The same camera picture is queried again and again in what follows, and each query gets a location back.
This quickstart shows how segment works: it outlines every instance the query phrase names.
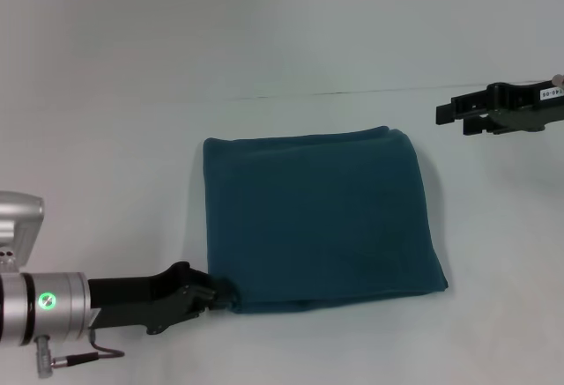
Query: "green light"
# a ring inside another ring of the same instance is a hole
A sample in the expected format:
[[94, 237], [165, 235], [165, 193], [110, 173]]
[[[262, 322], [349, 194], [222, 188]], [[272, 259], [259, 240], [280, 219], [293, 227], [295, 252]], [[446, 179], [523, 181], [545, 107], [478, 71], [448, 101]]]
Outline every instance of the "green light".
[[56, 297], [52, 292], [44, 292], [39, 296], [37, 304], [43, 310], [51, 310], [52, 308], [55, 308]]

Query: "white surface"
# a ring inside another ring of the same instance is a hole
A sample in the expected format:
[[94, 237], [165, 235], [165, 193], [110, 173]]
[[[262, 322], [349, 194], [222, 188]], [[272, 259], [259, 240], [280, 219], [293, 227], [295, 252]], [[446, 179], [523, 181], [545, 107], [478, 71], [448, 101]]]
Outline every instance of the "white surface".
[[[306, 314], [206, 316], [158, 337], [102, 331], [127, 358], [52, 382], [560, 383], [564, 124], [505, 137], [434, 126], [436, 105], [475, 87], [306, 94], [550, 78], [562, 1], [0, 0], [0, 188], [47, 201], [29, 270], [204, 269], [205, 138], [387, 124], [418, 149], [451, 283]], [[260, 95], [285, 97], [241, 100]], [[31, 347], [0, 350], [2, 383], [36, 383], [33, 360]]]

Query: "folded towel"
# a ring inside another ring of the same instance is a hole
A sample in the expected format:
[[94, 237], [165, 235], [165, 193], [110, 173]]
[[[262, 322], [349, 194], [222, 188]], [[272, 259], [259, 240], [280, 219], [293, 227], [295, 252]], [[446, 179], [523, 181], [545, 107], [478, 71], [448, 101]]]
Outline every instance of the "folded towel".
[[444, 291], [417, 156], [399, 130], [204, 143], [209, 273], [238, 313]]

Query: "fleece cloth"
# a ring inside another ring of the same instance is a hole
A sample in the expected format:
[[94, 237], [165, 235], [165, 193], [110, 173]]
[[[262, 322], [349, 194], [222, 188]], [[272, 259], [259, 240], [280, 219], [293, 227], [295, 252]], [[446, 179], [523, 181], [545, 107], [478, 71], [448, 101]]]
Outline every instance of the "fleece cloth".
[[204, 143], [208, 268], [237, 313], [448, 287], [409, 138], [388, 127]]

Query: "black cable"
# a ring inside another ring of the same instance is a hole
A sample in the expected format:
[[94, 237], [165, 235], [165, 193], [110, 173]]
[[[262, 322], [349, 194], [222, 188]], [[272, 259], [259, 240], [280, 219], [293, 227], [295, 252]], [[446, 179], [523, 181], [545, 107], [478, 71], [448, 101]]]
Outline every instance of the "black cable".
[[105, 352], [106, 354], [100, 354], [100, 359], [117, 359], [118, 357], [125, 356], [125, 352], [119, 350], [113, 350], [111, 348], [100, 347], [96, 344], [96, 329], [90, 329], [88, 333], [88, 341], [94, 350], [99, 352]]

